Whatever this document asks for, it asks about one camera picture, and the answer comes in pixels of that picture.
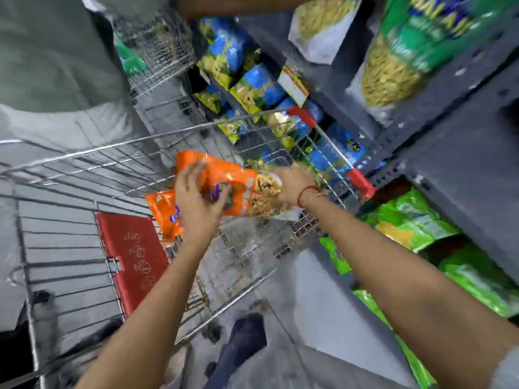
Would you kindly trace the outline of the person's grey shirt sleeve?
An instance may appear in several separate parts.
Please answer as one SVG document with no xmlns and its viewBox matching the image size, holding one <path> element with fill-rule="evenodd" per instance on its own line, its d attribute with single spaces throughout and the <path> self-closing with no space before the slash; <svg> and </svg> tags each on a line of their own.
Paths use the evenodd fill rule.
<svg viewBox="0 0 519 389">
<path fill-rule="evenodd" d="M 488 389 L 519 389 L 519 345 L 509 350 L 499 362 Z"/>
</svg>

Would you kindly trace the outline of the grey metal shelf rack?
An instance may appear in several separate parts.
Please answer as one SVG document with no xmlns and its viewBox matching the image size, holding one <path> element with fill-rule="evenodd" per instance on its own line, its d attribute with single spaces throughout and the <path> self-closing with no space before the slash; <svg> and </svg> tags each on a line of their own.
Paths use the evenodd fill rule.
<svg viewBox="0 0 519 389">
<path fill-rule="evenodd" d="M 366 0 L 355 16 L 367 29 L 367 50 L 385 3 Z M 377 123 L 362 172 L 375 199 L 405 179 L 519 282 L 519 5 L 398 105 L 387 126 Z M 304 163 L 295 140 L 290 132 L 282 143 Z M 339 197 L 364 209 L 350 191 Z"/>
</svg>

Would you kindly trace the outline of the orange snack packet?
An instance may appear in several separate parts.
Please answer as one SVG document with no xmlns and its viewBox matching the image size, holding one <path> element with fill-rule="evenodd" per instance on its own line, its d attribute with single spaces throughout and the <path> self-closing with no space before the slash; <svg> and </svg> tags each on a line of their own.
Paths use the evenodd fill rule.
<svg viewBox="0 0 519 389">
<path fill-rule="evenodd" d="M 194 150 L 180 151 L 175 159 L 179 171 L 191 163 L 205 162 L 205 170 L 200 177 L 200 190 L 209 201 L 216 201 L 219 190 L 225 185 L 232 186 L 228 204 L 223 211 L 224 216 L 269 218 L 293 209 L 274 205 L 277 180 L 270 172 L 244 168 Z"/>
<path fill-rule="evenodd" d="M 149 193 L 145 196 L 148 207 L 158 223 L 162 240 L 173 242 L 184 233 L 179 208 L 176 204 L 176 190 Z"/>
</svg>

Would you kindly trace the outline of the person's right hand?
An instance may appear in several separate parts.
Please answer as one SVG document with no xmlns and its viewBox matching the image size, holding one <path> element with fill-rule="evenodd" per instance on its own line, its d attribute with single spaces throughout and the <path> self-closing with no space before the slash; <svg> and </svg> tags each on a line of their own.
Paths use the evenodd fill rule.
<svg viewBox="0 0 519 389">
<path fill-rule="evenodd" d="M 327 198 L 315 184 L 312 172 L 297 166 L 290 168 L 289 190 L 293 199 L 293 206 L 311 210 L 312 205 Z"/>
</svg>

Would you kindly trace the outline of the white packet of yellow snack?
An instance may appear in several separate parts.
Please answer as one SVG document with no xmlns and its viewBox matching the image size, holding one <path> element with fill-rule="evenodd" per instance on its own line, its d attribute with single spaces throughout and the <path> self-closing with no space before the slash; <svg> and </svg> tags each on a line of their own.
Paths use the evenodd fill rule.
<svg viewBox="0 0 519 389">
<path fill-rule="evenodd" d="M 288 34 L 305 60 L 331 65 L 362 0 L 313 0 L 295 9 Z"/>
</svg>

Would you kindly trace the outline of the person's left forearm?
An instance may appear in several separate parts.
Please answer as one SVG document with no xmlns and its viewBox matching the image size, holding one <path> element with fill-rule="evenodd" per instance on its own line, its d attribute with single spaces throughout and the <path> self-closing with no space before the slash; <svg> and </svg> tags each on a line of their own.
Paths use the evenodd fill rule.
<svg viewBox="0 0 519 389">
<path fill-rule="evenodd" d="M 160 389 L 186 303 L 217 228 L 184 228 L 169 268 L 102 347 L 74 389 Z"/>
</svg>

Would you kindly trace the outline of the person's blue trouser leg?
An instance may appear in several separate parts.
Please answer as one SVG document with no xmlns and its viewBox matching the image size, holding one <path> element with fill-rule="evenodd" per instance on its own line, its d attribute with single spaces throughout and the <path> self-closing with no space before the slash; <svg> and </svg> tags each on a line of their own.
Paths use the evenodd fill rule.
<svg viewBox="0 0 519 389">
<path fill-rule="evenodd" d="M 225 389 L 230 377 L 267 344 L 263 314 L 250 312 L 235 320 L 203 389 Z"/>
</svg>

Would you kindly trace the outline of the small green packet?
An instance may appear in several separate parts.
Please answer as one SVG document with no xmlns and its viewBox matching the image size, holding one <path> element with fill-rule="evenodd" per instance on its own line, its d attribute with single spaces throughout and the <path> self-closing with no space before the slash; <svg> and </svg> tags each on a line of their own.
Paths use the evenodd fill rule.
<svg viewBox="0 0 519 389">
<path fill-rule="evenodd" d="M 114 34 L 114 46 L 127 77 L 134 77 L 148 70 L 145 61 L 140 58 L 139 54 L 126 46 L 116 33 Z"/>
</svg>

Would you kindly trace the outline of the red plastic cart seat flap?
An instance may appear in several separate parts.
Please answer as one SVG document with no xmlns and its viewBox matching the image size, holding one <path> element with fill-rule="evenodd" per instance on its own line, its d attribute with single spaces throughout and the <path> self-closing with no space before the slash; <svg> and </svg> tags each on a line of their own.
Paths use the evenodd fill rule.
<svg viewBox="0 0 519 389">
<path fill-rule="evenodd" d="M 113 275 L 127 318 L 169 266 L 151 216 L 99 212 L 95 215 L 107 258 L 120 268 Z"/>
</svg>

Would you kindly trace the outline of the person's right forearm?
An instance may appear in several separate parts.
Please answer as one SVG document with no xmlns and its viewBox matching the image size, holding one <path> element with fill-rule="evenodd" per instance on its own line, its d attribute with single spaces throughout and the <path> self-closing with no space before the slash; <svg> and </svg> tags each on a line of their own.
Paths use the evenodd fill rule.
<svg viewBox="0 0 519 389">
<path fill-rule="evenodd" d="M 519 327 L 328 198 L 306 209 L 441 389 L 488 389 Z"/>
</svg>

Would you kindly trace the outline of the row of blue snack packets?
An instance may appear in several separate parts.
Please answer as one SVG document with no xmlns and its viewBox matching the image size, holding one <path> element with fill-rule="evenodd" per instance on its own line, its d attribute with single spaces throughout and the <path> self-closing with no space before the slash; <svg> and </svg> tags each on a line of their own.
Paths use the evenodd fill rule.
<svg viewBox="0 0 519 389">
<path fill-rule="evenodd" d="M 198 19 L 198 36 L 208 44 L 198 65 L 250 115 L 297 105 L 277 82 L 284 64 L 294 66 L 310 102 L 360 139 L 367 153 L 361 155 L 359 169 L 366 172 L 372 159 L 369 149 L 381 127 L 347 89 L 361 66 L 361 51 L 367 50 L 367 29 L 354 18 L 333 63 L 321 65 L 305 60 L 289 41 L 292 18 L 292 12 L 282 12 L 243 15 L 238 22 Z"/>
</svg>

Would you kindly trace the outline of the person's left hand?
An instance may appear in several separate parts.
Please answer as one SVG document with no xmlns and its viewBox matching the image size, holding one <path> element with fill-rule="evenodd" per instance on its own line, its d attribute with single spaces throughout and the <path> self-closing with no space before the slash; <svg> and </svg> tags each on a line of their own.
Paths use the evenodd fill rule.
<svg viewBox="0 0 519 389">
<path fill-rule="evenodd" d="M 184 243 L 209 244 L 219 228 L 223 210 L 215 210 L 214 202 L 208 202 L 201 193 L 200 177 L 205 162 L 190 164 L 175 178 L 176 204 L 184 229 Z"/>
</svg>

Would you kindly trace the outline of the large green yellow snack packet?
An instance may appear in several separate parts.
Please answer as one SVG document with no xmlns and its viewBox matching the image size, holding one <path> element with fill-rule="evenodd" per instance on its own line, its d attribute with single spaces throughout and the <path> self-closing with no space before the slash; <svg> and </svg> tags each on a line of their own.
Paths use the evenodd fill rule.
<svg viewBox="0 0 519 389">
<path fill-rule="evenodd" d="M 387 126 L 398 105 L 519 0 L 386 0 L 349 93 Z"/>
</svg>

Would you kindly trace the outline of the bright green snack packet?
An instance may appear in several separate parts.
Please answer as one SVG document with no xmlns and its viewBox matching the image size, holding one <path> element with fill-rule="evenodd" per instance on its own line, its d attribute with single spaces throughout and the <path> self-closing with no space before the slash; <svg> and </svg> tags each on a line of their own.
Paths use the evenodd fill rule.
<svg viewBox="0 0 519 389">
<path fill-rule="evenodd" d="M 519 285 L 476 245 L 454 251 L 438 269 L 498 315 L 519 315 Z"/>
<path fill-rule="evenodd" d="M 329 256 L 330 260 L 332 261 L 332 263 L 335 267 L 335 270 L 339 274 L 339 276 L 345 275 L 352 271 L 351 266 L 346 261 L 346 259 L 342 256 L 337 245 L 335 244 L 334 240 L 331 237 L 329 237 L 329 236 L 320 237 L 319 241 L 320 241 L 321 246 L 328 252 L 328 256 Z"/>
<path fill-rule="evenodd" d="M 414 187 L 380 205 L 362 217 L 362 221 L 414 253 L 436 241 L 461 234 L 461 229 L 444 219 Z"/>
<path fill-rule="evenodd" d="M 418 357 L 410 350 L 410 348 L 405 344 L 402 338 L 397 334 L 396 330 L 393 328 L 392 324 L 389 323 L 386 316 L 379 308 L 372 295 L 363 289 L 355 289 L 352 293 L 358 297 L 364 305 L 374 313 L 384 324 L 389 327 L 389 329 L 394 334 L 396 340 L 399 342 L 399 345 L 405 355 L 408 365 L 420 387 L 420 389 L 438 389 L 438 383 L 436 379 L 432 377 L 430 372 L 425 368 L 424 364 L 418 359 Z"/>
</svg>

